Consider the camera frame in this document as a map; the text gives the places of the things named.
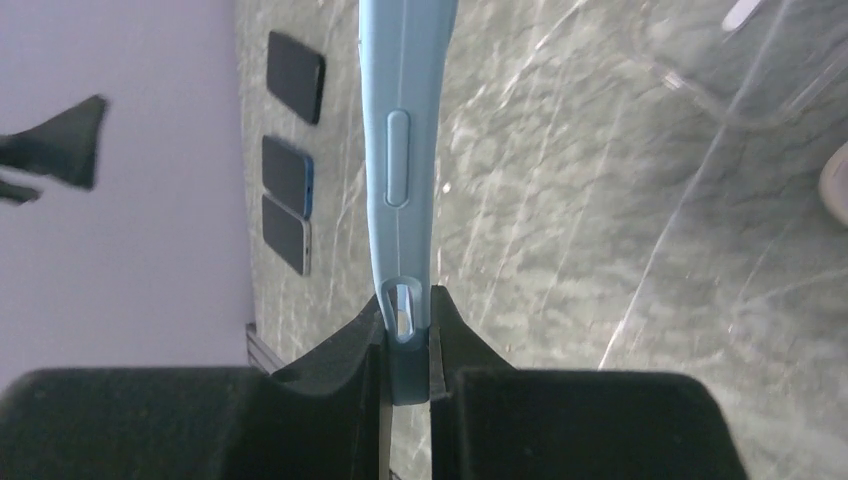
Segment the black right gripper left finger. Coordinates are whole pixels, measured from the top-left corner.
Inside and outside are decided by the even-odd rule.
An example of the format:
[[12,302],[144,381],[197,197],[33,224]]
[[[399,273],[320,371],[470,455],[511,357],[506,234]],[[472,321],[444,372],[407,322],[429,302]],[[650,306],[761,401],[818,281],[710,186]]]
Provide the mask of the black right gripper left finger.
[[375,301],[275,373],[54,368],[1,396],[5,479],[382,479],[384,330]]

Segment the phone with black screen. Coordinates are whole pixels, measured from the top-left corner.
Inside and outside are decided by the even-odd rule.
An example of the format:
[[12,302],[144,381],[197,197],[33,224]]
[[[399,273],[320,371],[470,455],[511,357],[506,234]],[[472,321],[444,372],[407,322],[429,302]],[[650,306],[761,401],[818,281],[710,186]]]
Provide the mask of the phone with black screen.
[[261,148],[265,189],[282,206],[309,220],[314,187],[312,157],[304,150],[271,135],[263,136]]

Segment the clear transparent phone case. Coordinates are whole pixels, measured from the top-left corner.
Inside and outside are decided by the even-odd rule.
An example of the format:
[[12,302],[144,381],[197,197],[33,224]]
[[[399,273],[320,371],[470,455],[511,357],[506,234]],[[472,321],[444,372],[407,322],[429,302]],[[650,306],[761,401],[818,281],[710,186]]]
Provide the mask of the clear transparent phone case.
[[847,234],[814,225],[828,157],[847,139],[843,1],[639,1],[626,12],[634,63],[717,124],[685,177],[647,273],[684,260],[726,263],[723,312],[737,324],[761,281],[796,263],[844,282]]

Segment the black phone without case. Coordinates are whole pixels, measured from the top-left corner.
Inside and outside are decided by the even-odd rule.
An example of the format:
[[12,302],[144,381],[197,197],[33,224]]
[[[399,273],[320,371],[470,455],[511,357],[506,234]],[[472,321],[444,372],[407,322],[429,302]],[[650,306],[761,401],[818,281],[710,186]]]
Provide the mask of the black phone without case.
[[286,33],[269,33],[267,89],[309,125],[320,120],[325,70],[325,57],[315,49]]

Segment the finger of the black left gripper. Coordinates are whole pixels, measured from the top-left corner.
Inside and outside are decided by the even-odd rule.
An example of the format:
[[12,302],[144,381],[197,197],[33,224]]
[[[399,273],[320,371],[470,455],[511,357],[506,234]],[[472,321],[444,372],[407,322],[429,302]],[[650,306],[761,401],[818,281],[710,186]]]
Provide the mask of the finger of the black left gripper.
[[22,185],[15,185],[5,180],[0,181],[0,197],[2,201],[14,205],[21,205],[37,201],[41,197],[41,191]]
[[3,135],[1,165],[92,190],[108,108],[107,98],[93,95],[35,127]]

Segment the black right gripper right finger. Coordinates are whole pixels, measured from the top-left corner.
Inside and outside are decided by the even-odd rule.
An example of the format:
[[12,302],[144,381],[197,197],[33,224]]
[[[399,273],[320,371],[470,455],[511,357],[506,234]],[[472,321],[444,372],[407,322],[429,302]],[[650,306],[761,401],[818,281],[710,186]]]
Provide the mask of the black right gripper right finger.
[[431,291],[435,479],[744,479],[716,400],[674,372],[518,369]]

